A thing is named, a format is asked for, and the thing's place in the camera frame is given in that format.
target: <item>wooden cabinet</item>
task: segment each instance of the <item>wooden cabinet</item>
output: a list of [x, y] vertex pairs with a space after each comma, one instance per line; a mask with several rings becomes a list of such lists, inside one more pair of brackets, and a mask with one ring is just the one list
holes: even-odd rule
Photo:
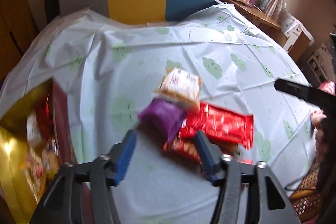
[[0, 15], [0, 79], [4, 78], [20, 59], [21, 54], [13, 43], [3, 17]]
[[0, 0], [0, 79], [16, 66], [37, 34], [28, 0]]

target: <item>purple snack bag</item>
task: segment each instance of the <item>purple snack bag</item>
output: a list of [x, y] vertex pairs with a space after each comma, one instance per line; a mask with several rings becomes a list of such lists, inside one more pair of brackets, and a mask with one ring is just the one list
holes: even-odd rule
[[148, 107], [139, 112], [138, 118], [153, 124], [170, 144], [180, 130], [187, 111], [161, 98], [153, 98]]

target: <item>snack package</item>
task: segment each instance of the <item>snack package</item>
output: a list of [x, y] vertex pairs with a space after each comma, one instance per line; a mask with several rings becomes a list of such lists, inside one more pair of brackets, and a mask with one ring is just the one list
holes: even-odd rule
[[42, 151], [43, 165], [48, 179], [52, 179], [60, 169], [57, 155], [56, 141], [50, 139], [46, 145], [46, 149]]
[[36, 202], [39, 202], [46, 186], [46, 173], [43, 162], [32, 148], [29, 148], [22, 171], [26, 175], [27, 182]]
[[173, 68], [163, 77], [160, 87], [154, 92], [173, 103], [180, 103], [198, 111], [201, 84], [202, 79], [199, 76], [180, 68]]
[[53, 119], [50, 117], [49, 95], [39, 100], [35, 107], [36, 120], [43, 138], [47, 141], [52, 135]]
[[201, 163], [201, 159], [192, 140], [183, 140], [176, 137], [171, 144], [166, 142], [163, 145], [163, 151], [174, 151], [187, 160], [193, 160], [199, 164]]
[[[223, 151], [223, 154], [229, 154], [232, 156], [235, 156], [237, 145], [231, 144], [231, 143], [225, 143], [221, 142], [221, 145], [217, 144], [221, 150]], [[173, 151], [176, 154], [182, 156], [183, 158], [186, 158], [187, 160], [195, 161], [199, 164], [201, 164], [201, 159], [197, 153], [196, 147], [194, 145], [194, 142], [190, 139], [181, 139], [179, 137], [176, 137], [171, 144], [168, 144], [167, 142], [163, 145], [163, 151]], [[236, 159], [239, 162], [243, 162], [246, 164], [252, 164], [252, 160], [240, 160]]]
[[42, 136], [35, 112], [30, 114], [27, 118], [27, 140], [32, 148], [35, 148], [42, 143]]
[[198, 113], [188, 112], [178, 133], [180, 138], [193, 138], [202, 130], [211, 142], [226, 141], [242, 144], [246, 149], [253, 145], [253, 115], [244, 116], [228, 109], [200, 102]]
[[154, 98], [148, 107], [138, 114], [141, 121], [153, 124], [171, 143], [176, 137], [187, 111], [161, 98]]

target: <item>red snack package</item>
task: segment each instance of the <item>red snack package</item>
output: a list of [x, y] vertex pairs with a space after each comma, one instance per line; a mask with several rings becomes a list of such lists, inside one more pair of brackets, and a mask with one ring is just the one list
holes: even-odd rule
[[202, 130], [211, 141], [242, 144], [246, 149], [253, 145], [253, 115], [244, 116], [231, 110], [200, 102], [201, 110], [188, 112], [178, 133], [180, 138], [193, 138]]
[[50, 117], [49, 110], [49, 95], [39, 100], [34, 110], [36, 112], [36, 120], [39, 125], [43, 138], [48, 141], [51, 136], [51, 127], [53, 125], [53, 119]]
[[199, 164], [201, 163], [201, 159], [192, 140], [182, 140], [176, 137], [171, 144], [165, 142], [163, 151], [175, 151], [188, 160], [196, 161]]
[[[222, 149], [222, 151], [225, 151], [225, 154], [234, 155], [237, 145], [232, 145], [230, 143], [225, 144], [224, 142], [222, 142], [222, 144], [223, 146], [220, 148]], [[168, 144], [168, 142], [165, 142], [165, 144], [163, 145], [163, 151], [174, 151], [178, 155], [186, 158], [187, 160], [193, 160], [199, 164], [201, 163], [201, 159], [192, 140], [176, 137], [173, 140], [172, 144]], [[236, 160], [246, 164], [253, 163], [252, 160]]]

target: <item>black tool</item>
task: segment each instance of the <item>black tool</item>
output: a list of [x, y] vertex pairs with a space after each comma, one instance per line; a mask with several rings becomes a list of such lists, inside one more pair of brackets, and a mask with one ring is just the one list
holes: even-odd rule
[[[129, 130], [122, 143], [92, 162], [64, 164], [44, 193], [30, 224], [84, 224], [93, 212], [95, 224], [120, 224], [110, 186], [124, 179], [136, 143], [136, 133]], [[92, 209], [84, 209], [83, 182], [91, 184]]]
[[[336, 74], [336, 35], [330, 34], [330, 52], [333, 71]], [[327, 118], [320, 123], [324, 133], [324, 142], [329, 145], [329, 150], [320, 163], [316, 190], [324, 198], [323, 207], [316, 223], [332, 223], [335, 220], [336, 196], [332, 197], [331, 189], [336, 183], [336, 97], [324, 91], [300, 85], [283, 79], [274, 83], [276, 90], [296, 96], [308, 103], [320, 107]]]
[[245, 224], [300, 224], [283, 187], [265, 162], [248, 165], [223, 155], [198, 131], [194, 138], [206, 179], [220, 187], [210, 224], [236, 224], [242, 183], [249, 184]]

